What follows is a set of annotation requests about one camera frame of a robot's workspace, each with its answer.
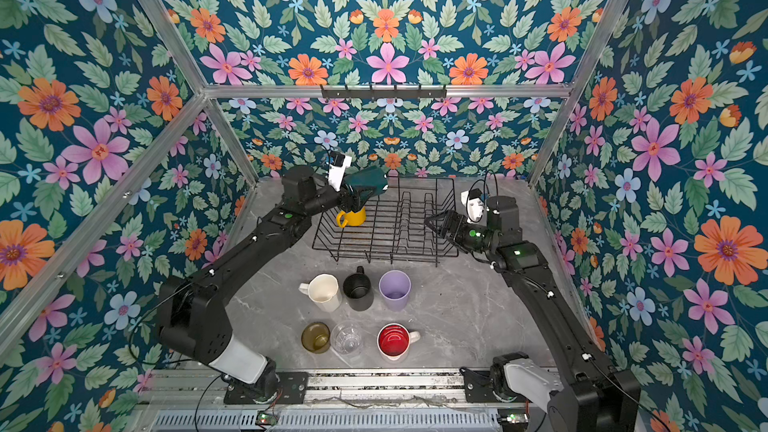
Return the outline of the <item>cream and green mug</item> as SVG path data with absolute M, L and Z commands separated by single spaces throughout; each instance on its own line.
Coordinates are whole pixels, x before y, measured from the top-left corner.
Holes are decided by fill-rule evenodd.
M 382 195 L 389 187 L 387 173 L 376 166 L 348 174 L 344 181 L 349 190 L 361 202 Z

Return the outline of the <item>red and white mug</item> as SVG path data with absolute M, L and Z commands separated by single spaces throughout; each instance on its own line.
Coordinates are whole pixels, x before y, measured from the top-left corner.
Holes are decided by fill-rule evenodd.
M 405 359 L 411 346 L 420 339 L 418 331 L 409 331 L 402 324 L 390 323 L 378 332 L 376 344 L 385 360 L 398 362 Z

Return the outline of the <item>yellow plastic cup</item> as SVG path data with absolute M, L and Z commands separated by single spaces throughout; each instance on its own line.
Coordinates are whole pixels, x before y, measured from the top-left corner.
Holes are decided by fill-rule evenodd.
M 340 211 L 336 215 L 336 224 L 340 228 L 359 227 L 367 219 L 366 209 L 362 207 L 358 211 Z

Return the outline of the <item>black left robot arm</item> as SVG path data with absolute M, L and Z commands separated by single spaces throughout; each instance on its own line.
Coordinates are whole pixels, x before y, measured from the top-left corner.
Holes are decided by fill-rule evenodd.
M 289 169 L 281 200 L 239 243 L 188 278 L 170 277 L 160 288 L 155 330 L 159 343 L 223 376 L 257 402 L 277 393 L 276 364 L 236 337 L 227 306 L 272 259 L 295 245 L 312 219 L 333 208 L 359 211 L 388 188 L 377 167 L 353 173 L 333 168 L 326 183 L 312 167 Z

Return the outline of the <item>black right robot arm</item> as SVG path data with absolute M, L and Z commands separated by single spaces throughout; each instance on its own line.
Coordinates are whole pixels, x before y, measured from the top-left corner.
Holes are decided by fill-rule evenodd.
M 545 256 L 524 240 L 516 200 L 493 196 L 480 210 L 484 224 L 474 221 L 471 210 L 446 210 L 425 224 L 502 277 L 531 314 L 557 367 L 550 373 L 523 353 L 497 356 L 490 368 L 495 394 L 524 396 L 544 411 L 555 431 L 635 430 L 639 381 L 630 370 L 615 367 L 577 319 Z

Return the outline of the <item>black mug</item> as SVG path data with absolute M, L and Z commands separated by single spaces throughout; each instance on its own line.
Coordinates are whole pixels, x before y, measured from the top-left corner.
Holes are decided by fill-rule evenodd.
M 342 284 L 343 294 L 350 307 L 357 312 L 368 310 L 374 301 L 372 282 L 363 266 L 345 278 Z

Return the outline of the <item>cream ceramic mug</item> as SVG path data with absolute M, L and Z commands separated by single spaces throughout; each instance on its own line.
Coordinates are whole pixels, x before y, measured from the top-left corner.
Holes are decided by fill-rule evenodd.
M 310 282 L 301 283 L 299 291 L 324 312 L 334 312 L 342 304 L 339 282 L 331 274 L 319 274 Z

